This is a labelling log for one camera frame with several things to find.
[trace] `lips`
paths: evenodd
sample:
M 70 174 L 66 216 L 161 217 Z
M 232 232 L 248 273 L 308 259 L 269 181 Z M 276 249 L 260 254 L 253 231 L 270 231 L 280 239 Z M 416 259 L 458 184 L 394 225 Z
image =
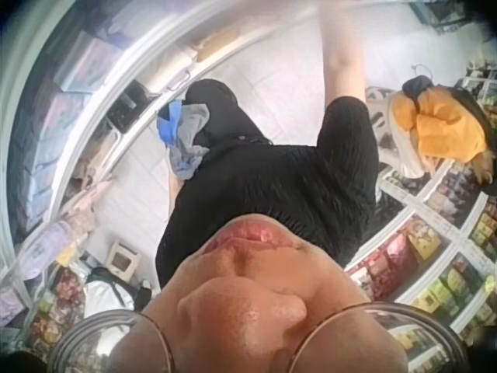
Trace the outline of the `lips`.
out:
M 246 219 L 221 228 L 207 244 L 203 254 L 217 249 L 276 249 L 284 246 L 294 246 L 294 242 L 283 229 L 267 221 Z

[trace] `blue cloth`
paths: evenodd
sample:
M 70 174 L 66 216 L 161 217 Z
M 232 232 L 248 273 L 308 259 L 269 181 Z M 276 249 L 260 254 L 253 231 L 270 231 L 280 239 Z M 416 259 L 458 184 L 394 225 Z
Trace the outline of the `blue cloth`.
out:
M 168 146 L 173 146 L 178 137 L 181 106 L 181 100 L 175 99 L 169 104 L 169 119 L 157 117 L 158 135 L 162 142 Z
M 159 137 L 169 148 L 174 174 L 181 180 L 189 180 L 209 152 L 208 148 L 193 144 L 196 134 L 209 121 L 209 110 L 204 104 L 184 106 L 181 100 L 172 101 L 166 109 L 158 113 Z

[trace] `person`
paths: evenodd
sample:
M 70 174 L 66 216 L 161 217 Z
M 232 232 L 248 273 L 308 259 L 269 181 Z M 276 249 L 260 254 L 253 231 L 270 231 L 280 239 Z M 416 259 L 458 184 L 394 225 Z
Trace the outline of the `person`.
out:
M 400 92 L 368 100 L 368 108 L 384 118 L 383 125 L 374 129 L 380 162 L 409 179 L 434 174 L 441 159 L 470 163 L 488 192 L 495 171 L 495 130 L 469 92 L 435 86 L 420 75 L 408 80 Z M 395 151 L 381 147 L 385 135 L 393 139 Z
M 144 310 L 178 371 L 269 371 L 326 316 L 369 301 L 343 270 L 374 213 L 379 167 L 363 56 L 344 11 L 320 14 L 326 109 L 316 146 L 272 145 L 221 82 L 186 93 L 210 112 L 194 140 L 210 150 L 190 180 L 173 180 L 156 256 L 163 289 Z M 407 371 L 375 321 L 349 325 L 336 330 L 348 347 L 337 345 L 336 371 Z

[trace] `tiled floor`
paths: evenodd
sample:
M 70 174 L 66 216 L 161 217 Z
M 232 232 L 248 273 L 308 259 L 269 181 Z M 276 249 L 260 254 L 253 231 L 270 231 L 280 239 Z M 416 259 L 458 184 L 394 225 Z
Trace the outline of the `tiled floor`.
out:
M 367 83 L 393 89 L 424 64 L 435 83 L 453 85 L 469 61 L 497 60 L 497 43 L 481 47 L 478 26 L 441 37 L 421 25 L 407 5 L 357 9 Z M 313 145 L 324 112 L 321 39 L 313 20 L 259 42 L 208 75 L 227 83 L 248 115 L 276 144 Z M 141 251 L 140 278 L 155 275 L 155 251 L 168 217 L 168 168 L 154 126 L 131 146 L 115 168 L 115 182 L 96 206 L 99 227 L 88 250 L 104 261 L 114 239 Z

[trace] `glasses lens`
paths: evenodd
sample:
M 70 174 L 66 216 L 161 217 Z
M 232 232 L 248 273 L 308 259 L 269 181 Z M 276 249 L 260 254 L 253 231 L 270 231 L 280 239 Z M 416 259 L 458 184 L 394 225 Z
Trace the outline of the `glasses lens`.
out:
M 103 312 L 79 323 L 55 347 L 49 372 L 171 373 L 169 349 L 155 324 L 127 311 Z
M 449 329 L 411 307 L 374 303 L 324 321 L 290 366 L 292 373 L 468 371 Z

